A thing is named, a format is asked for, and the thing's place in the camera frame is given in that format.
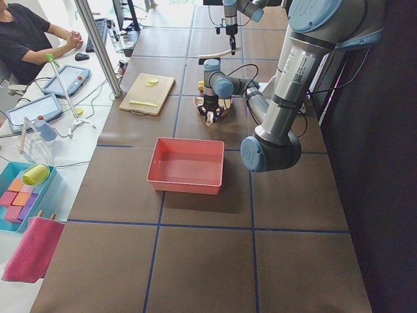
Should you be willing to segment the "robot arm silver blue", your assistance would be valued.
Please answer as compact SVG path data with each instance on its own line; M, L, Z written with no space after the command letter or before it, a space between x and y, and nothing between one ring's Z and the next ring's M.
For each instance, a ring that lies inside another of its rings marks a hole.
M199 57L208 121L220 98L239 95L257 122L240 146L247 169L283 170L298 162L301 145L291 127L323 57L378 42L385 8L384 1L293 1L277 71L265 89L255 80L224 74L220 54Z
M231 48L231 55L236 52L235 35L238 33L237 12L242 13L250 20L259 22L264 14L264 8L268 1L262 0L223 0L222 27L225 28L225 33L229 37L229 45Z

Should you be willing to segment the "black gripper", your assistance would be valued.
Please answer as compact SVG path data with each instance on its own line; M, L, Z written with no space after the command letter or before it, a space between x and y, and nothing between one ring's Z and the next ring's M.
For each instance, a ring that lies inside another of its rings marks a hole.
M203 106L198 106L197 110L201 117L204 118L206 123L210 122L210 111L213 111L213 122L216 123L219 118L221 118L225 113L224 106L218 106L218 96L217 95L203 95Z
M227 23L226 24L226 35L229 36L229 45L231 50L231 55L235 55L236 51L236 40L235 35L237 34L237 24L236 23Z

